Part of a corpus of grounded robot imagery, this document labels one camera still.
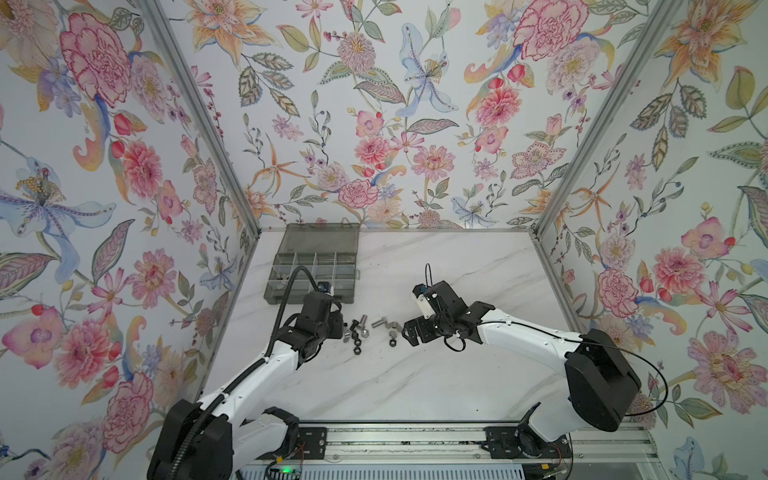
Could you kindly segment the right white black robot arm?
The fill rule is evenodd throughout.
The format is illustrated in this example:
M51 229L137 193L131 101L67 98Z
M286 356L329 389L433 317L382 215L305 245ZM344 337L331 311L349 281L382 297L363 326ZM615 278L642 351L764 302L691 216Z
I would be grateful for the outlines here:
M543 442L593 427L618 430L640 390L640 379L612 338L599 329L566 332L519 319L495 306L470 305L445 281L416 285L421 315L406 322L403 338L412 346L457 338L520 354L563 377L565 392L534 404L519 426Z

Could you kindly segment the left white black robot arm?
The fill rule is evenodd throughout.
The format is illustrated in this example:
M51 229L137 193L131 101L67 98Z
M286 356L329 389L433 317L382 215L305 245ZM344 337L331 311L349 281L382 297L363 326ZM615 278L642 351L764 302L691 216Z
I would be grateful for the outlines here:
M228 479L254 460L279 463L299 450L300 420L263 404L282 380L312 360L327 340L343 337L342 305L322 291L305 295L300 312L280 323L265 351L226 385L168 412L148 479Z

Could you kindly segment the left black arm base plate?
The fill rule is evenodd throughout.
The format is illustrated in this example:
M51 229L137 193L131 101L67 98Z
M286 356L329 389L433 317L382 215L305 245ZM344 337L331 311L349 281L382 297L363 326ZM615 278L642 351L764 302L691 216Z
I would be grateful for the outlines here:
M327 445L328 429L326 427L300 427L288 459L324 460Z

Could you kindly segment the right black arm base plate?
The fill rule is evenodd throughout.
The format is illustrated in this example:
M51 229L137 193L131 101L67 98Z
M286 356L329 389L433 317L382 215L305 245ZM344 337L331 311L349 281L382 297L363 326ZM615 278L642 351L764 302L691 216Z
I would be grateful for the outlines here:
M484 429L484 434L483 449L492 459L561 460L573 453L567 436L546 442L532 430L517 426L490 426Z

